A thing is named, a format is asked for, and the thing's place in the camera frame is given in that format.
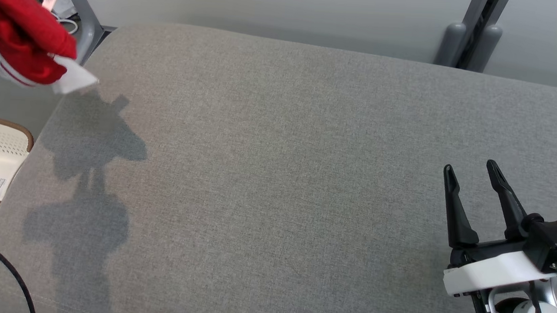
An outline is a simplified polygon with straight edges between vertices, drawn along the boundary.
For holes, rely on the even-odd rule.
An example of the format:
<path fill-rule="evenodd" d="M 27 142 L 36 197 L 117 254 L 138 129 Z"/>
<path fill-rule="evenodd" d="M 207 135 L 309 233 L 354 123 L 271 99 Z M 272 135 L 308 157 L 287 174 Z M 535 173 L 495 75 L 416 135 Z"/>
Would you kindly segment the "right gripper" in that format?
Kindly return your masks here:
<path fill-rule="evenodd" d="M 495 160 L 487 160 L 487 172 L 498 194 L 507 240 L 524 240 L 528 232 L 522 227 L 526 212 Z M 460 295 L 478 290 L 502 288 L 528 281 L 557 278 L 552 269 L 540 270 L 524 253 L 525 241 L 479 243 L 460 200 L 460 185 L 451 165 L 443 168 L 450 263 L 443 271 L 445 292 Z"/>

